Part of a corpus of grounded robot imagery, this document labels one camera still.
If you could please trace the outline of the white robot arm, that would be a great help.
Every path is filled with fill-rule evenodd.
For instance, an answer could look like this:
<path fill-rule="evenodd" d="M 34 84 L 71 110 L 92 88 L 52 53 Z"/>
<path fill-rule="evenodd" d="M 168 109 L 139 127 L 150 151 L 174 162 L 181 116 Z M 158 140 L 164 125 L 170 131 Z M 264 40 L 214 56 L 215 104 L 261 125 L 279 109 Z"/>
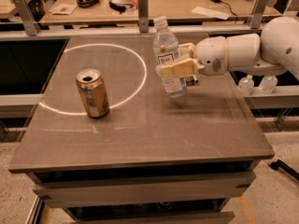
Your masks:
<path fill-rule="evenodd" d="M 279 76 L 290 72 L 299 79 L 299 21 L 279 17 L 260 34 L 210 37 L 179 46 L 180 57 L 156 67 L 160 77 L 220 76 L 243 72 Z"/>

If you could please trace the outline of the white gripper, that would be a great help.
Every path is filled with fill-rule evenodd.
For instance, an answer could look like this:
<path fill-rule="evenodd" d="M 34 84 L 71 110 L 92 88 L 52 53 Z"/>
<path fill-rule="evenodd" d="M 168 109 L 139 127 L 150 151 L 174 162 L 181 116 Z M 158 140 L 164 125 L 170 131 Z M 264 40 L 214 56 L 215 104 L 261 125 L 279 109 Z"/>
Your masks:
<path fill-rule="evenodd" d="M 179 57 L 188 59 L 157 65 L 155 70 L 160 77 L 191 77 L 198 72 L 206 76 L 220 76 L 227 71 L 226 49 L 223 36 L 206 38 L 196 46 L 193 43 L 180 44 Z"/>

